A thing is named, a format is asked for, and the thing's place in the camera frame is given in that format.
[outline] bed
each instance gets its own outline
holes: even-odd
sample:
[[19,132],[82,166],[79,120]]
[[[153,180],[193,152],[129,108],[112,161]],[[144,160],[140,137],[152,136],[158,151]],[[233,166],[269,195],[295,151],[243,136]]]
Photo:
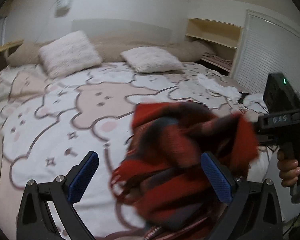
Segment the bed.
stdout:
[[[103,63],[55,80],[50,80],[40,65],[2,70],[0,227],[6,236],[16,237],[18,209],[29,179],[52,181],[93,150],[100,165],[81,201],[74,204],[76,211],[96,239],[142,239],[145,222],[133,207],[117,203],[108,188],[111,172],[126,152],[135,105],[193,100],[216,115],[242,111],[250,120],[265,112],[258,103],[242,108],[205,90],[197,80],[200,73],[244,91],[230,78],[196,63],[162,74],[135,73],[125,62]],[[264,164],[264,154],[269,159],[269,153],[261,149],[256,162]],[[264,174],[252,170],[252,180],[262,180]],[[60,235],[69,239],[54,206],[50,209]]]

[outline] shelving unit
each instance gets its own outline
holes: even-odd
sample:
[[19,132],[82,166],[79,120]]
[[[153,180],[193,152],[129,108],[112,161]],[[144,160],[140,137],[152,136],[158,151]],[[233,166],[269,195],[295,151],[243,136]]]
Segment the shelving unit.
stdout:
[[[198,39],[207,41],[219,57],[233,61],[239,47],[241,31],[241,27],[229,23],[207,19],[189,19],[186,37],[190,41]],[[209,59],[202,58],[202,60],[231,72],[231,70]]]
[[231,69],[227,69],[227,68],[225,68],[225,67],[223,67],[223,66],[221,66],[221,65],[219,65],[219,64],[217,64],[215,62],[212,62],[212,61],[210,61],[210,60],[208,60],[206,58],[202,58],[201,60],[204,60],[204,61],[206,61],[206,62],[208,62],[208,63],[210,63],[210,64],[212,64],[214,66],[217,66],[217,67],[219,67],[219,68],[221,68],[221,69],[223,69],[223,70],[225,70],[227,72],[231,72]]

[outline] wooden shelf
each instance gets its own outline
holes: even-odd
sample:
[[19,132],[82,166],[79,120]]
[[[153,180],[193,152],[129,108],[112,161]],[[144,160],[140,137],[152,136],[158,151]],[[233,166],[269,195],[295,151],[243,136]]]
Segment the wooden shelf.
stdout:
[[225,70],[227,72],[231,72],[231,69],[227,69],[227,68],[225,68],[225,67],[223,67],[223,66],[221,66],[221,65],[219,65],[219,64],[217,64],[215,62],[212,62],[212,61],[210,61],[210,60],[208,60],[206,58],[202,58],[201,60],[204,60],[204,61],[206,61],[206,62],[208,62],[208,63],[210,63],[210,64],[212,64],[214,66],[217,66],[217,67],[219,67],[219,68],[221,68],[221,69],[223,69],[223,70]]
[[237,49],[241,30],[241,27],[228,23],[189,19],[186,36]]
[[12,42],[8,42],[8,43],[4,44],[3,46],[0,46],[0,53],[7,49],[21,45],[23,43],[23,41],[24,40],[12,41]]
[[202,33],[202,36],[186,34],[186,36],[197,38],[197,39],[200,39],[200,40],[211,41],[211,42],[226,46],[226,47],[231,48],[231,49],[237,49],[238,48],[238,42],[237,41],[234,41],[234,40],[231,40],[231,39],[228,39],[226,37],[219,36],[219,35],[215,35],[215,34],[212,34],[212,33]]

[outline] human hand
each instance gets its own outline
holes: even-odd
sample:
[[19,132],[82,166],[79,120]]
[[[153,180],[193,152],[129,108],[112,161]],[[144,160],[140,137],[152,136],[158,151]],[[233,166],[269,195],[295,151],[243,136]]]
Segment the human hand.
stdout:
[[281,185],[283,187],[293,186],[300,175],[300,167],[297,160],[285,160],[284,152],[279,150],[278,157],[278,169],[280,170],[279,177],[282,179]]

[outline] closet door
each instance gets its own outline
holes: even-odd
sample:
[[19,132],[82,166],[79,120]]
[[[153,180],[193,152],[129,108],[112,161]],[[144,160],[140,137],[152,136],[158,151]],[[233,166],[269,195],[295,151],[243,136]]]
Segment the closet door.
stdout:
[[282,72],[300,93],[300,34],[271,17],[248,12],[234,79],[263,93],[268,73]]

